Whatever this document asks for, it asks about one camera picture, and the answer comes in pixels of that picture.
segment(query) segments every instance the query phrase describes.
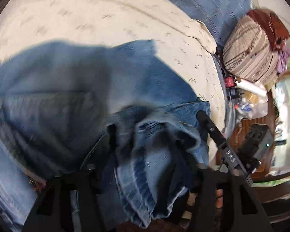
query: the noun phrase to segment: blue jeans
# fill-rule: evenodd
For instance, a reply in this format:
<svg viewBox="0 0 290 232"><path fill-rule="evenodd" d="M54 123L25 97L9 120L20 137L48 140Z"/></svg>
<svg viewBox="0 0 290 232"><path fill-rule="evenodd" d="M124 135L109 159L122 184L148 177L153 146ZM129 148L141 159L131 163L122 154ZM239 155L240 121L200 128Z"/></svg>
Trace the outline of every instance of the blue jeans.
<svg viewBox="0 0 290 232"><path fill-rule="evenodd" d="M98 203L107 230L129 219L146 228L152 219L169 216L174 201L191 182L191 173L183 172L186 162L174 151L189 153L195 165L208 164L207 132L196 114L203 110L209 115L209 109L208 102L199 101L156 109L129 107L110 116L107 125L115 131L106 132L88 154L90 162L84 161L96 166L101 179ZM109 155L112 135L116 149ZM101 170L101 161L108 156ZM74 229L79 231L77 198L72 200Z"/></svg>
<svg viewBox="0 0 290 232"><path fill-rule="evenodd" d="M112 114L130 106L145 107L150 113L183 103L201 104L209 111L209 105L155 57L152 41L110 49L52 42L4 63L0 66L0 209L11 227L17 230L24 223L36 198L23 172L40 182L58 170L75 172L103 137ZM181 111L178 121L192 118L190 111ZM198 153L206 162L204 144Z"/></svg>

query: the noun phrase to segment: screw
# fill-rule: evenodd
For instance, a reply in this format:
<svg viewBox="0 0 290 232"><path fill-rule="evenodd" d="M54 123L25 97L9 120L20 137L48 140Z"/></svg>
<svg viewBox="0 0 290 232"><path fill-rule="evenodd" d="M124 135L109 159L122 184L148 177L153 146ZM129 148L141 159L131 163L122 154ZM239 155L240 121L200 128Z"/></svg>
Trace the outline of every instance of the screw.
<svg viewBox="0 0 290 232"><path fill-rule="evenodd" d="M238 169L234 169L232 172L233 172L233 174L234 174L235 176L240 176L240 175L241 175L241 172L240 172L240 170L238 170Z"/></svg>

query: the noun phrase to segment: plastic bag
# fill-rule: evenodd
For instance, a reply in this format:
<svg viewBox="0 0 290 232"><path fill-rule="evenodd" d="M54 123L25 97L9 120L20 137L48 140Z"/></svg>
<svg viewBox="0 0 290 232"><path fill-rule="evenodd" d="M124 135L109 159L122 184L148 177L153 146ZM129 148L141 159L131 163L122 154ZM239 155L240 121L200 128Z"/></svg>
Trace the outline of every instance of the plastic bag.
<svg viewBox="0 0 290 232"><path fill-rule="evenodd" d="M265 89L264 85L257 81L254 83L258 87ZM262 118L268 114L268 96L260 97L249 91L245 91L238 111L248 119Z"/></svg>

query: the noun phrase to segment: striped pillow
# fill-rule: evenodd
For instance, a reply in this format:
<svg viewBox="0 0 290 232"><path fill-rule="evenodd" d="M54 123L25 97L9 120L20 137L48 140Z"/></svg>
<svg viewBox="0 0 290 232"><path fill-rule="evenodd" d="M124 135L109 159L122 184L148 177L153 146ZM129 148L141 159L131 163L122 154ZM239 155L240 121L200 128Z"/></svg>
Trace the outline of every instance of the striped pillow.
<svg viewBox="0 0 290 232"><path fill-rule="evenodd" d="M249 16L235 26L223 48L223 63L231 74L267 85L276 77L278 52L270 49L265 31Z"/></svg>

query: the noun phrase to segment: purple cloth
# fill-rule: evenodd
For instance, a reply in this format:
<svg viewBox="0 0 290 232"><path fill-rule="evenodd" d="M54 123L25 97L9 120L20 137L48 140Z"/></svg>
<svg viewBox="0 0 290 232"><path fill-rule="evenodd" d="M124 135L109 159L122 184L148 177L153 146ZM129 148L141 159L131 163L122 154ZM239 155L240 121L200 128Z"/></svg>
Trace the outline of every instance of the purple cloth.
<svg viewBox="0 0 290 232"><path fill-rule="evenodd" d="M276 66L276 70L279 75L284 74L287 71L287 62L290 56L290 47L284 45L282 50L278 52L279 60Z"/></svg>

